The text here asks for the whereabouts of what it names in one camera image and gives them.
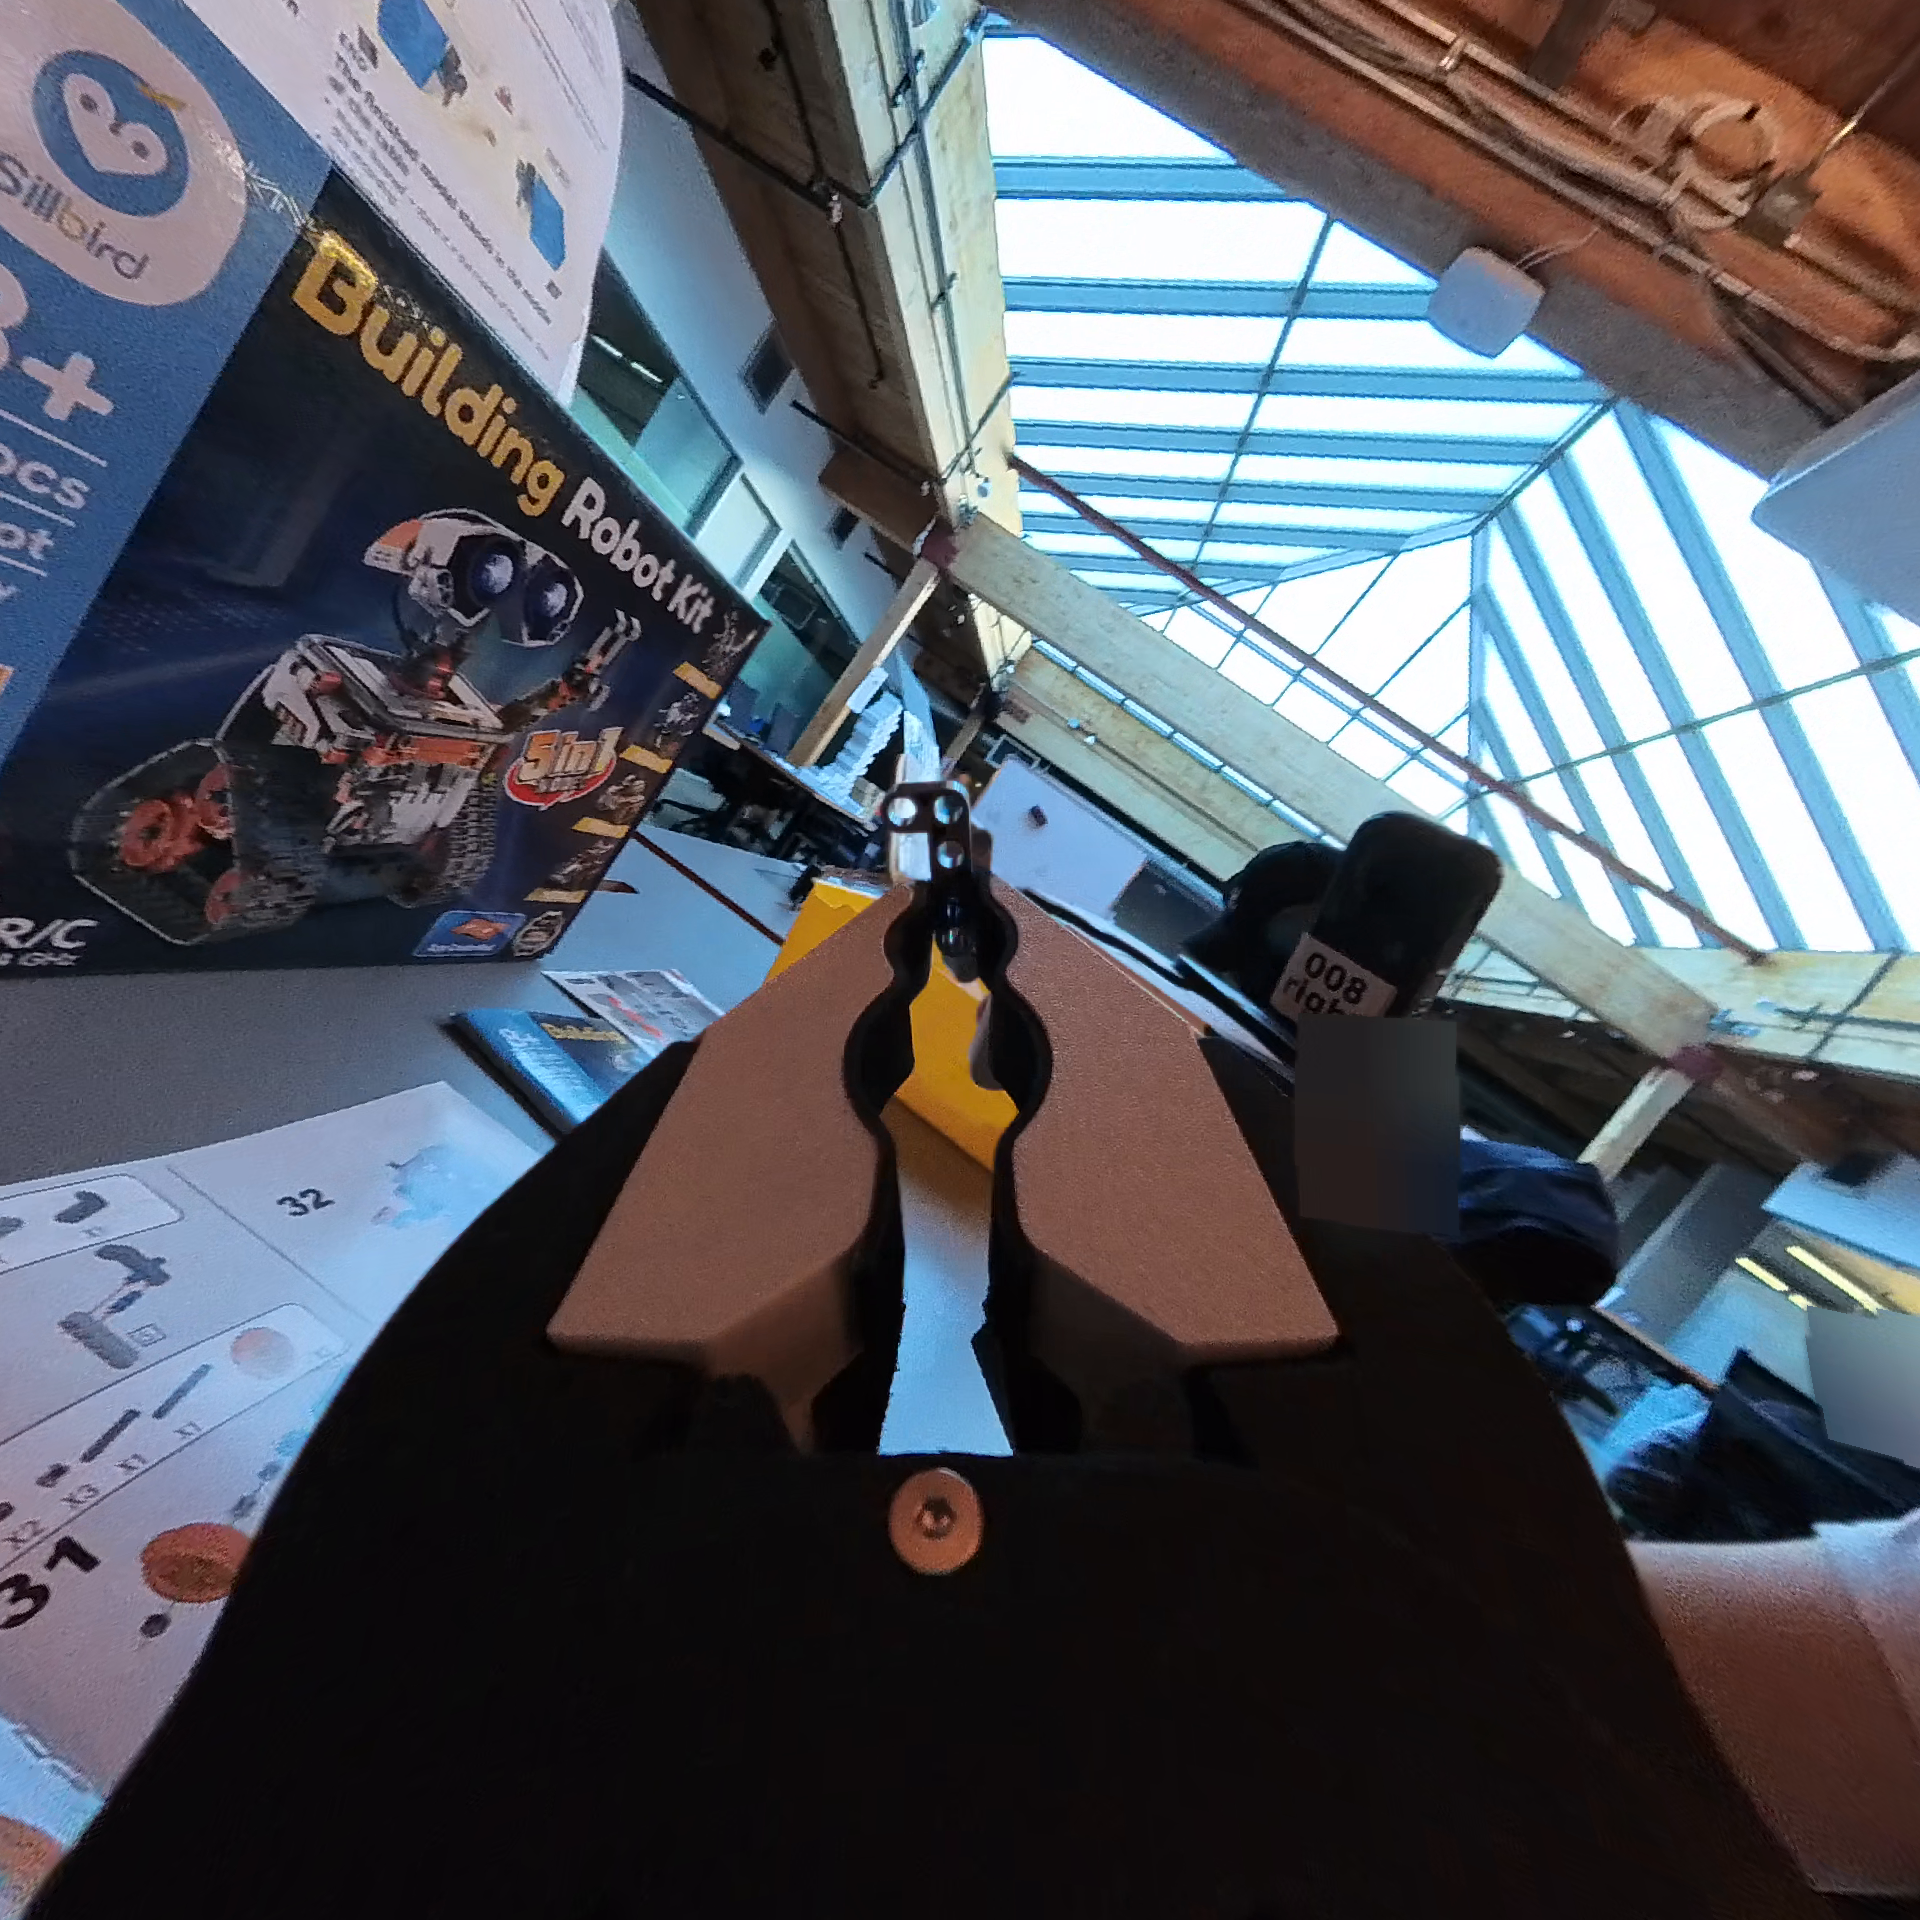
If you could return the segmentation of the blue instruction booklet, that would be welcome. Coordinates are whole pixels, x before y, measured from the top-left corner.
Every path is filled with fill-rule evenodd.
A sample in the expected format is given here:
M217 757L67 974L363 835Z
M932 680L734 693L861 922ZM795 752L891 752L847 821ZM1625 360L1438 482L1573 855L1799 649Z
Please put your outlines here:
M547 1127L567 1135L658 1061L658 1048L581 1012L465 1010L451 1042Z

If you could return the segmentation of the person's right forearm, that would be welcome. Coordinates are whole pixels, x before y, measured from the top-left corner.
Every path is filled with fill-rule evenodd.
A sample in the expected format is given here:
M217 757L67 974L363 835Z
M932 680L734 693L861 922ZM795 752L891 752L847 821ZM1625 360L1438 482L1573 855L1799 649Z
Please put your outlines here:
M1690 1703L1810 1881L1906 1890L1917 1775L1829 1550L1810 1536L1627 1551Z

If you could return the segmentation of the robot sticker sheet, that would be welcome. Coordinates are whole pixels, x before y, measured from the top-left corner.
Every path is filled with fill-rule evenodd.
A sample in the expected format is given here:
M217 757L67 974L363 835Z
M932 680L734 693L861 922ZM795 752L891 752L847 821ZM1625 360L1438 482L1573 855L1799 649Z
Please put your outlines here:
M670 1043L699 1042L708 1025L723 1018L679 971L544 971L544 978L583 1007L591 1015L618 1028L633 1043L660 1053Z

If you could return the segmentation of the grey desk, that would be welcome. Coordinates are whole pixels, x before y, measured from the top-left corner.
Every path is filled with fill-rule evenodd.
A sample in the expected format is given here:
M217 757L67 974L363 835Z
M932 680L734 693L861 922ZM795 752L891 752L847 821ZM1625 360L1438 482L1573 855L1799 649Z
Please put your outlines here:
M633 842L548 962L670 968L731 1010L776 945ZM547 1127L443 1021L560 1004L539 965L40 974L3 986L3 1185L147 1161L448 1083L532 1154ZM901 1105L904 1328L885 1454L1005 1454L975 1358L989 1277L989 1174Z

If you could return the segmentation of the yellow plastic bin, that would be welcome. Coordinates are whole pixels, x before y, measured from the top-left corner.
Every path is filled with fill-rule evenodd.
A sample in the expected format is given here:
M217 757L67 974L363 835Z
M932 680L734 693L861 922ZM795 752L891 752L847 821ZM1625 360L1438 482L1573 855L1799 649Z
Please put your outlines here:
M861 918L883 887L847 874L816 876L767 978L781 978L805 952L818 949L844 922ZM995 1161L995 1141L1015 1120L1005 1092L975 1083L971 1043L989 996L977 982L957 982L942 954L930 958L930 978L910 1004L915 1068L898 1100L946 1135L983 1170Z

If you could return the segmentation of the navy jacket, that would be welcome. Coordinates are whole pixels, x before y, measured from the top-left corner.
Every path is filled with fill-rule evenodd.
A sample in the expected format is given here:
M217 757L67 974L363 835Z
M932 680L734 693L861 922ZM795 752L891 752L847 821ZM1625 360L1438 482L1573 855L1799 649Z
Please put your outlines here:
M1459 1138L1458 1265L1496 1306L1597 1306L1617 1283L1604 1174L1527 1141Z

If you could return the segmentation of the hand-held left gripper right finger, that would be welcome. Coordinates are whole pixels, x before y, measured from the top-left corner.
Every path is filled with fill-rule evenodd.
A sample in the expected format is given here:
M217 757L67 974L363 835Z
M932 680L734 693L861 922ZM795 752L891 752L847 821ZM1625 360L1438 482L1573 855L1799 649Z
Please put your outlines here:
M1204 1049L1135 971L989 886L995 1147L975 1336L1015 1451L1186 1451L1214 1369L1329 1355L1338 1328Z

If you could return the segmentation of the white instruction poster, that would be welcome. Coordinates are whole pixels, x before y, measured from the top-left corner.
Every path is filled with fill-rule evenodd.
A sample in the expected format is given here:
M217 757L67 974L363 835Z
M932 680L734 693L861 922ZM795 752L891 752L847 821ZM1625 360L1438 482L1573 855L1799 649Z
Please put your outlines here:
M610 4L195 4L214 35L570 402L618 178Z

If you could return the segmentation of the white ceiling box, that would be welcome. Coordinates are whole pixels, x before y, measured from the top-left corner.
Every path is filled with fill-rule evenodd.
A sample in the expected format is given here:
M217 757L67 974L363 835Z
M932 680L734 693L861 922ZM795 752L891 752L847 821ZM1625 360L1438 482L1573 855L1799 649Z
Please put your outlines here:
M1917 371L1797 452L1753 521L1917 623Z

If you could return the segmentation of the open white instruction booklet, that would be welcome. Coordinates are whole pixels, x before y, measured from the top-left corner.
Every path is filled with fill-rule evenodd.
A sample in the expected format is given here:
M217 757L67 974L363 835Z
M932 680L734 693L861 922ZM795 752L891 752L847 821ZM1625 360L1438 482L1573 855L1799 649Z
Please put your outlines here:
M432 1083L3 1187L3 1917L177 1697L338 1379L536 1158Z

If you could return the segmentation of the whiteboard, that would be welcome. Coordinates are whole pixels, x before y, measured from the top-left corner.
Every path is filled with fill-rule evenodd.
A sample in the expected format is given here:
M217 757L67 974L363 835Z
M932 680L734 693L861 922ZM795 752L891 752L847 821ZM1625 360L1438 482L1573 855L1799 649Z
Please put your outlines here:
M1025 757L1005 757L971 810L989 835L989 867L1015 887L1111 919L1148 859L1148 845Z

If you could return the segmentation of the grey holed beam with blue pin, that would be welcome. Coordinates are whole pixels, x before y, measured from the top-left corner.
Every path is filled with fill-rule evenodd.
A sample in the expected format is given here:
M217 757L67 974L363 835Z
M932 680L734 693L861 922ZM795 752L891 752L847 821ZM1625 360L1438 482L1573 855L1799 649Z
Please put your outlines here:
M955 781L901 781L883 801L890 855L904 852L932 952L977 982L989 937L989 867L975 852L971 801Z

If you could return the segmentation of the grey table with wooden edge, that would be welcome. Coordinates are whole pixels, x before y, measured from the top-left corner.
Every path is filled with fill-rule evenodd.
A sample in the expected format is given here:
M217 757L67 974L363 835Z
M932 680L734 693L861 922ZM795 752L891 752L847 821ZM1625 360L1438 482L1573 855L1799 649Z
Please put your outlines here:
M648 846L660 864L753 922L773 945L788 940L811 893L808 867L764 852L738 852L658 825L637 825L633 845Z

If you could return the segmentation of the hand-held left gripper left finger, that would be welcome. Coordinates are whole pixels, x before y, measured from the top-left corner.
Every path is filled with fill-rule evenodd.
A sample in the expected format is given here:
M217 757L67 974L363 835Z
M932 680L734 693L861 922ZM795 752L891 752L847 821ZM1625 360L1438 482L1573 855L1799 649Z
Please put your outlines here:
M898 1150L923 913L863 909L713 1021L547 1334L761 1384L804 1447L875 1451L904 1320Z

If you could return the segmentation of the robot kit box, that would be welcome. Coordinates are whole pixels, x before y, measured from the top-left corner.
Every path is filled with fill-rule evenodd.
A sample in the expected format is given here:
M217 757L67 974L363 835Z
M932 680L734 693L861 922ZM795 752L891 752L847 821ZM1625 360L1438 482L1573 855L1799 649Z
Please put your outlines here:
M536 958L764 628L189 4L3 4L3 983Z

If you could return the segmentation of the small white ceiling device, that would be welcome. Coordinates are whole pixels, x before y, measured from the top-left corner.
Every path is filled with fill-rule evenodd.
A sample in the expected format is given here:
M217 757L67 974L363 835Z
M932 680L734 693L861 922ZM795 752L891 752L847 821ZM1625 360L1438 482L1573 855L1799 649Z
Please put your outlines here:
M1424 319L1450 346L1496 362L1529 333L1545 294L1548 285L1534 270L1465 246L1434 278Z

